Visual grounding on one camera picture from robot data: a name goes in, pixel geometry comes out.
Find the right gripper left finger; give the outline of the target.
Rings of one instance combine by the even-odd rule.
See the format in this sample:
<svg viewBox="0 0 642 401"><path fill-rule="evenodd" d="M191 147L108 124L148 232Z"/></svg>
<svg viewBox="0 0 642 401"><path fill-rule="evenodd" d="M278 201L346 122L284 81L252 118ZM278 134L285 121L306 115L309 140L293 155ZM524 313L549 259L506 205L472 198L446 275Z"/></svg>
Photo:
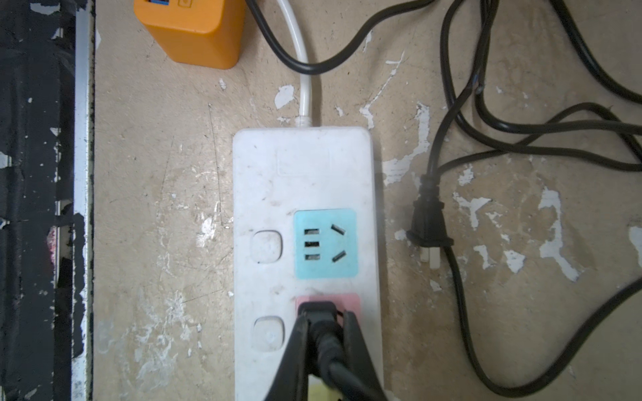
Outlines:
<svg viewBox="0 0 642 401"><path fill-rule="evenodd" d="M297 317L265 401L306 401L309 388L310 323Z"/></svg>

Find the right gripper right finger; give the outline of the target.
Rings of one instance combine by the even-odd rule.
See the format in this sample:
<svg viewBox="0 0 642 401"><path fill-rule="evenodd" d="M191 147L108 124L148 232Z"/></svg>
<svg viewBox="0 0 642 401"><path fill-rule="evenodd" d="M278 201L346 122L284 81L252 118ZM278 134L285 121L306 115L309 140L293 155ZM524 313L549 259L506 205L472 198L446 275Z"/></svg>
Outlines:
<svg viewBox="0 0 642 401"><path fill-rule="evenodd" d="M344 380L348 388L341 392L348 400L386 400L356 314L345 310L343 321L346 366L352 379Z"/></svg>

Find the black mounting rail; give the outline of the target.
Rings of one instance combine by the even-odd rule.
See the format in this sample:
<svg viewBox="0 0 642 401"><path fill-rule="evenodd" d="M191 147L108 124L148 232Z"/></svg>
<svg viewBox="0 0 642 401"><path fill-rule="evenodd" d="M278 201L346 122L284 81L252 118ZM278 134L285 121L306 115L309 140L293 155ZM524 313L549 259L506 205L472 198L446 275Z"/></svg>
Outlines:
<svg viewBox="0 0 642 401"><path fill-rule="evenodd" d="M91 1L1 4L1 397L69 400Z"/></svg>

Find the white multicolour power strip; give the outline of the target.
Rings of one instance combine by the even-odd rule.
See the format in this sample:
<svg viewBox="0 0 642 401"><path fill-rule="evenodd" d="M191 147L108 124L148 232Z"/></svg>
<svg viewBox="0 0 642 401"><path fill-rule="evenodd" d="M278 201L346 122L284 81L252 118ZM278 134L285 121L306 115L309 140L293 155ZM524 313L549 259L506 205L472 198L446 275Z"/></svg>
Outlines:
<svg viewBox="0 0 642 401"><path fill-rule="evenodd" d="M262 400L300 304L353 312L384 374L376 184L361 127L248 129L232 146L235 397Z"/></svg>

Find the orange power strip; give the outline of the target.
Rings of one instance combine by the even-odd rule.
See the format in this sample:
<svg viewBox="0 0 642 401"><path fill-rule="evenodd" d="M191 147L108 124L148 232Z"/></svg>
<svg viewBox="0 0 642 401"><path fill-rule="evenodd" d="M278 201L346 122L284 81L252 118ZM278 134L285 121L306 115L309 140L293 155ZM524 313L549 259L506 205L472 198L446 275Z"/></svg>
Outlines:
<svg viewBox="0 0 642 401"><path fill-rule="evenodd" d="M246 3L238 0L135 0L138 20L177 62L229 70L239 60Z"/></svg>

